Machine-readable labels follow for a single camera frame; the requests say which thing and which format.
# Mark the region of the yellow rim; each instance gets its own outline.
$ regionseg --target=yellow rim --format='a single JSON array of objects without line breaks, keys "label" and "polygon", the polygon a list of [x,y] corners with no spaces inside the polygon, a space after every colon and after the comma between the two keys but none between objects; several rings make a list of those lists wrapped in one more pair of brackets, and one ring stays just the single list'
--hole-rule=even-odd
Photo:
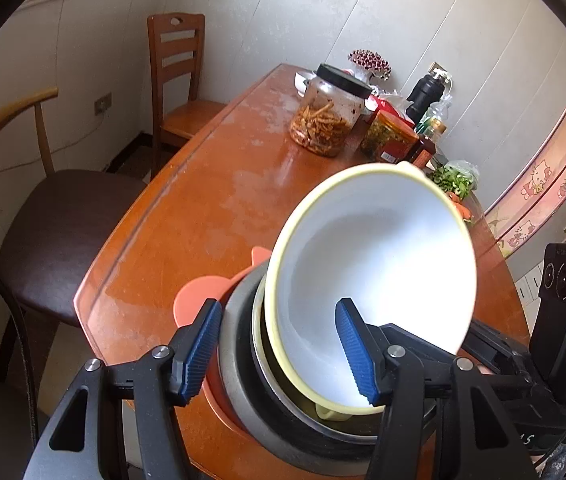
[{"label": "yellow rim", "polygon": [[[345,406],[344,404],[339,404],[337,402],[332,402],[331,400],[325,399],[323,396],[311,389],[305,381],[297,374],[290,362],[285,350],[283,348],[283,343],[281,341],[281,335],[279,333],[279,327],[276,319],[276,280],[279,273],[279,268],[281,266],[281,260],[287,244],[294,234],[303,216],[309,211],[309,209],[314,205],[314,203],[327,193],[333,187],[342,184],[346,180],[359,176],[366,173],[394,173],[400,174],[400,176],[409,177],[416,182],[423,184],[428,187],[435,195],[439,197],[442,203],[445,204],[447,209],[452,212],[452,216],[456,219],[456,223],[461,232],[461,236],[464,238],[465,243],[468,245],[471,254],[474,254],[474,249],[472,247],[472,240],[470,238],[469,232],[464,225],[463,219],[461,218],[456,207],[452,204],[451,200],[443,193],[443,191],[434,184],[429,178],[427,178],[421,170],[418,170],[412,166],[409,162],[400,162],[398,165],[384,164],[384,163],[373,163],[373,164],[362,164],[360,166],[354,166],[348,168],[347,170],[340,171],[339,173],[330,176],[330,178],[324,180],[318,186],[308,193],[308,195],[301,200],[300,204],[292,211],[285,225],[281,229],[279,238],[277,239],[272,255],[269,258],[268,272],[265,280],[265,325],[268,330],[269,342],[271,343],[272,349],[274,350],[274,355],[281,366],[281,369],[291,381],[291,383],[297,388],[299,392],[304,394],[308,399],[313,400],[320,406],[332,410],[334,412],[346,413],[348,415],[369,415],[371,413],[379,413],[383,411],[383,406],[371,406],[369,408],[353,408],[351,406]],[[474,283],[474,296],[476,297],[476,266],[474,267],[473,276],[467,276],[466,278],[471,279]],[[472,319],[472,314],[466,320],[466,324],[469,327],[470,321]]]}]

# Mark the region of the chair seat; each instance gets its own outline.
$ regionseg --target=chair seat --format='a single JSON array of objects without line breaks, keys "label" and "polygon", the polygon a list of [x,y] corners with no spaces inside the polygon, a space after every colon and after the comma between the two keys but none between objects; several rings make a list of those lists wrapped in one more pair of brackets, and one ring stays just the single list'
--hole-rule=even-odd
[{"label": "chair seat", "polygon": [[[184,139],[191,139],[195,134],[217,115],[225,105],[215,101],[196,99],[169,112],[161,124],[161,129]],[[170,135],[161,136],[163,142],[170,142]]]},{"label": "chair seat", "polygon": [[74,294],[145,184],[97,171],[57,171],[32,191],[0,249],[0,275],[26,306],[79,326]]}]

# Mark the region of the brown leather chair seat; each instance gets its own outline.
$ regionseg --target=brown leather chair seat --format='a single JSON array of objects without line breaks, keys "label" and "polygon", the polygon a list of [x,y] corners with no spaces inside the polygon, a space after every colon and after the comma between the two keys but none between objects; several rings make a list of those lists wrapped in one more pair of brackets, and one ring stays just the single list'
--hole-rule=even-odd
[{"label": "brown leather chair seat", "polygon": [[92,261],[145,184],[97,171],[57,171],[17,213],[0,274],[25,306],[79,326],[73,299]]}]

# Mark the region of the camera lens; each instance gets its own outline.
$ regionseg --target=camera lens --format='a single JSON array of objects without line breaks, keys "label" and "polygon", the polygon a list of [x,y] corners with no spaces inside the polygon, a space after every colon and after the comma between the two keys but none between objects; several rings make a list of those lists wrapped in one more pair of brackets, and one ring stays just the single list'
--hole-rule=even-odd
[{"label": "camera lens", "polygon": [[543,271],[543,286],[550,288],[554,283],[554,264],[547,264]]},{"label": "camera lens", "polygon": [[561,300],[566,299],[566,264],[562,264],[556,275],[556,293]]}]

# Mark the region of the pink hello kitty panel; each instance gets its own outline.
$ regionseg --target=pink hello kitty panel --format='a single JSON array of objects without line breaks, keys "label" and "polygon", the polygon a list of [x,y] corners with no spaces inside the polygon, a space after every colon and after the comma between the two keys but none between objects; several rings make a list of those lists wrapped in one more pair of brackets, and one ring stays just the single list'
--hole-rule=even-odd
[{"label": "pink hello kitty panel", "polygon": [[536,156],[485,219],[503,256],[516,251],[566,199],[566,110]]}]

